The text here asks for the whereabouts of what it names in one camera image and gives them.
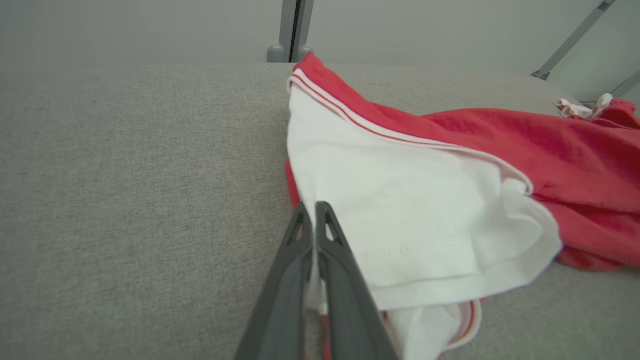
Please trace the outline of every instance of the metal pole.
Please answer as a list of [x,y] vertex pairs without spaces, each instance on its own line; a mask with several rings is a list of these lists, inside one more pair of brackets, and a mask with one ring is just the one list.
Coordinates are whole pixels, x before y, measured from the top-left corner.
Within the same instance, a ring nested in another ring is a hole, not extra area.
[[598,5],[598,7],[596,7],[595,10],[593,10],[589,14],[589,16],[587,16],[586,19],[584,19],[582,24],[578,26],[578,28],[573,32],[573,34],[571,34],[571,36],[569,36],[566,39],[564,44],[562,44],[562,46],[558,50],[556,50],[556,52],[551,56],[551,58],[549,58],[549,60],[547,60],[547,62],[544,65],[542,65],[540,70],[534,71],[533,74],[531,74],[531,76],[533,76],[534,78],[547,80],[549,78],[549,75],[551,75],[551,70],[553,70],[553,68],[556,67],[556,65],[558,65],[558,63],[569,53],[569,51],[573,49],[575,44],[577,44],[578,41],[582,39],[584,34],[586,34],[587,31],[591,29],[593,24],[595,24],[596,21],[598,21],[598,19],[602,17],[604,12],[606,12],[609,9],[609,7],[613,5],[613,3],[615,2],[616,0],[603,0]]

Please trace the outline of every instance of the red and white garment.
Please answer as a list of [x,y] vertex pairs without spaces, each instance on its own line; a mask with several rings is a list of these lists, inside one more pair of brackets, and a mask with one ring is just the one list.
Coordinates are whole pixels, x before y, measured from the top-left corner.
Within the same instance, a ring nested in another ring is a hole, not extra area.
[[416,117],[366,101],[313,55],[289,90],[292,201],[332,205],[405,359],[468,341],[479,305],[471,319],[447,316],[452,306],[528,284],[560,234],[573,266],[640,264],[633,119]]

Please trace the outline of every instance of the couch cushion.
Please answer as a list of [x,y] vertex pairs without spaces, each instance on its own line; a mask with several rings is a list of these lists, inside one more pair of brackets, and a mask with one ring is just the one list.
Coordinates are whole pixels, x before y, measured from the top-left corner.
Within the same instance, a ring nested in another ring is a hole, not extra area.
[[[419,115],[553,114],[551,101],[567,97],[528,76],[330,68],[366,98]],[[0,353],[232,357],[292,212],[291,70],[0,72]],[[448,357],[640,354],[638,279],[554,265],[489,299],[479,339]],[[307,325],[307,358],[319,359],[321,325]]]

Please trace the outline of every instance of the metal frame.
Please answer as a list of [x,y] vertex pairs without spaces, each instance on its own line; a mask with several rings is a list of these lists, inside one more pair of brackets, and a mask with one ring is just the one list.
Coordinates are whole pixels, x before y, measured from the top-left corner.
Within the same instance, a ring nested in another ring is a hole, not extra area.
[[267,50],[268,63],[290,62],[291,43],[296,21],[296,0],[282,0],[282,16],[280,17],[280,38],[277,44]]
[[293,38],[293,51],[291,52],[291,62],[302,61],[308,53],[313,53],[313,49],[307,45],[309,26],[311,25],[311,13],[314,11],[314,0],[300,0],[300,10],[296,31]]
[[267,50],[268,63],[297,63],[313,49],[307,45],[314,0],[282,0],[280,39]]
[[615,3],[616,0],[603,0],[596,8],[593,10],[589,16],[578,26],[578,28],[569,36],[566,41],[560,46],[558,50],[547,60],[547,62],[542,65],[540,70],[534,71],[531,76],[534,78],[540,78],[542,80],[547,80],[549,75],[551,75],[551,70],[553,70],[558,63],[573,49],[575,44],[582,39],[582,37],[591,29],[591,27],[598,21],[602,15]]

